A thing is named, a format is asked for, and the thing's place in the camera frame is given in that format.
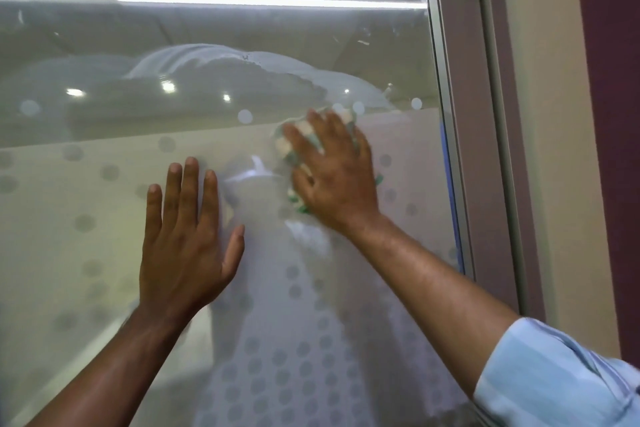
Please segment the person's right hand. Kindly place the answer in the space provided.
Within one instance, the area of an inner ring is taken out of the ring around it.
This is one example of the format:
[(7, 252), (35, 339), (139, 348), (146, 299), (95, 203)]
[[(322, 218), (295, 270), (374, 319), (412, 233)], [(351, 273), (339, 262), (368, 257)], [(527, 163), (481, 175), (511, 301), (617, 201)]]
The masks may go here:
[(371, 148), (354, 128), (359, 150), (346, 130), (346, 147), (337, 154), (320, 154), (290, 124), (282, 131), (316, 181), (316, 204), (308, 210), (323, 225), (352, 242), (361, 240), (381, 220)]

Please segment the person's left hand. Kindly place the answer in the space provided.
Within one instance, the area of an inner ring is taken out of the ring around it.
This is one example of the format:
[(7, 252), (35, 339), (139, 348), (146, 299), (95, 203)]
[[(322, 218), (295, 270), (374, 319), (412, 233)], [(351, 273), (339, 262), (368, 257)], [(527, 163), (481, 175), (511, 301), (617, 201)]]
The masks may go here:
[(220, 260), (230, 236), (221, 242), (218, 179), (210, 169), (204, 172), (203, 178), (199, 171), (197, 225), (180, 225), (184, 166), (185, 163), (174, 162), (167, 170), (166, 182), (161, 188), (163, 226), (156, 238), (146, 237), (145, 216), (140, 304), (155, 309), (194, 308), (197, 313), (226, 288), (220, 284)]

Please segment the white green cleaning cloth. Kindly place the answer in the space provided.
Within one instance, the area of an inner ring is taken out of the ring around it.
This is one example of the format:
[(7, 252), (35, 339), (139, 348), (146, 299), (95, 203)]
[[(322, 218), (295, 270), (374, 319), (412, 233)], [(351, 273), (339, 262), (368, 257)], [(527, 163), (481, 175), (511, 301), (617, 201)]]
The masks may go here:
[[(344, 107), (340, 104), (332, 105), (332, 107), (322, 107), (317, 110), (317, 113), (321, 116), (324, 116), (329, 109), (331, 109), (336, 115), (338, 115), (346, 127), (348, 131), (354, 147), (356, 151), (359, 150), (359, 142), (356, 139), (354, 128), (356, 127), (358, 113), (356, 110), (363, 110), (364, 106), (362, 102), (357, 101), (356, 106), (353, 107)], [(292, 147), (291, 142), (285, 137), (285, 134), (282, 131), (282, 127), (284, 125), (290, 124), (295, 127), (298, 132), (313, 146), (320, 154), (324, 154), (324, 148), (317, 137), (316, 131), (312, 127), (312, 125), (308, 122), (307, 117), (293, 117), (286, 119), (282, 123), (279, 123), (274, 131), (271, 134), (271, 139), (273, 141), (276, 153), (280, 157), (280, 159), (287, 166), (292, 169), (299, 167), (304, 171), (308, 178), (312, 178), (312, 173), (307, 164), (304, 163), (303, 159), (296, 153), (294, 148)], [(303, 200), (303, 198), (295, 191), (293, 185), (287, 189), (287, 200), (290, 204), (292, 204), (294, 210), (300, 214), (310, 214), (308, 210), (308, 206)]]

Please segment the person's left forearm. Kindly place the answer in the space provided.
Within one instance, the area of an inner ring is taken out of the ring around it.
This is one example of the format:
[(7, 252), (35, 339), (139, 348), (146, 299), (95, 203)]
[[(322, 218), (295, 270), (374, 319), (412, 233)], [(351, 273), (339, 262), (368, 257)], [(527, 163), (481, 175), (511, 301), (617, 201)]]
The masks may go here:
[(107, 345), (25, 427), (129, 427), (196, 314), (139, 304)]

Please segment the person's right forearm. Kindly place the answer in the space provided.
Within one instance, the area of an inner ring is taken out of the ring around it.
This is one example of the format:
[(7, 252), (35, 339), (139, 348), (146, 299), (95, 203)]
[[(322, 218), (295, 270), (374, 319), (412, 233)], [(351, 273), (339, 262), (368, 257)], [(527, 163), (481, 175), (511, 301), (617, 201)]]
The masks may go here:
[(469, 399), (491, 355), (520, 316), (381, 213), (341, 225), (403, 303)]

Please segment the frosted dotted glass door panel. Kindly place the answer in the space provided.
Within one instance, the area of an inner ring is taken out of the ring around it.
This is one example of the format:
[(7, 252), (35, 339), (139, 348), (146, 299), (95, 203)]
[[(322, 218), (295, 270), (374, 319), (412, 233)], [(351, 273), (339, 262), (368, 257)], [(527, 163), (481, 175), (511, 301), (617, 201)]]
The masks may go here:
[(288, 202), (271, 139), (362, 102), (381, 210), (451, 265), (429, 22), (428, 0), (0, 0), (0, 427), (129, 317), (148, 186), (188, 156), (246, 251), (132, 427), (471, 427), (380, 276)]

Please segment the blue edge strip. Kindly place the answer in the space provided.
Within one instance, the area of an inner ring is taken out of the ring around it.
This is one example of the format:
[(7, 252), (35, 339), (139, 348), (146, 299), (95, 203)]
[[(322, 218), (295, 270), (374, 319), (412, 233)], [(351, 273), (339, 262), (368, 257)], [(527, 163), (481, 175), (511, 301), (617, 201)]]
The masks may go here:
[(452, 218), (452, 226), (453, 226), (453, 231), (454, 231), (454, 247), (451, 249), (451, 251), (448, 252), (448, 255), (449, 255), (449, 259), (451, 261), (451, 265), (455, 265), (455, 267), (458, 270), (458, 272), (460, 272), (460, 273), (462, 273), (464, 275), (465, 274), (465, 266), (464, 266), (464, 263), (463, 263), (463, 252), (462, 252), (462, 249), (461, 249), (460, 226), (459, 226), (459, 221), (458, 221), (458, 212), (457, 212), (457, 207), (456, 207), (456, 200), (455, 200), (455, 194), (454, 194), (454, 185), (453, 185), (452, 173), (451, 173), (451, 162), (450, 162), (450, 158), (449, 158), (449, 148), (448, 148), (448, 145), (447, 145), (446, 130), (445, 130), (445, 125), (444, 125), (443, 122), (440, 122), (439, 129), (440, 129), (440, 139), (441, 139), (441, 145), (442, 145), (445, 177), (446, 177), (446, 182), (447, 182), (447, 193), (448, 193), (448, 196), (449, 196), (449, 206), (450, 206), (451, 218)]

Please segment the mauve door jamb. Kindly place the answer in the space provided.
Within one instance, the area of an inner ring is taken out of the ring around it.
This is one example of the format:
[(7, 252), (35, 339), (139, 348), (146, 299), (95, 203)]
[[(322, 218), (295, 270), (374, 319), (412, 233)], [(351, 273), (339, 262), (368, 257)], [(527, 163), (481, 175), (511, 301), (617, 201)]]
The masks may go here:
[(506, 0), (442, 0), (476, 282), (546, 320)]

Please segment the light blue shirt sleeve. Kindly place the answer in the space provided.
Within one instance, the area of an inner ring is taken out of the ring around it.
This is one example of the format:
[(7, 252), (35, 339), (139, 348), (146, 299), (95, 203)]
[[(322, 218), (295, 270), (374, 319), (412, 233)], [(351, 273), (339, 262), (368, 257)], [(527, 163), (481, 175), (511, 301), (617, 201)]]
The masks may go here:
[(472, 400), (486, 427), (640, 427), (640, 370), (521, 318), (492, 352)]

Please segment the silver aluminium glass frame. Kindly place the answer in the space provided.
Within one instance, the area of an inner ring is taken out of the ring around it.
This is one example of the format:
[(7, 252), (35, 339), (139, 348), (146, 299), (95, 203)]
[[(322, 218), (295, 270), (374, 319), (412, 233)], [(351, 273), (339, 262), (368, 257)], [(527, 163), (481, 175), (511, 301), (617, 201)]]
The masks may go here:
[(429, 23), (431, 38), (433, 41), (433, 54), (435, 58), (436, 81), (440, 98), (441, 122), (445, 125), (451, 173), (454, 185), (454, 194), (460, 226), (461, 249), (465, 276), (471, 280), (476, 279), (472, 247), (470, 244), (470, 231), (468, 227), (467, 204), (465, 189), (461, 173), (460, 152), (458, 148), (458, 132), (454, 117), (451, 71), (445, 40), (444, 13), (442, 0), (428, 0)]

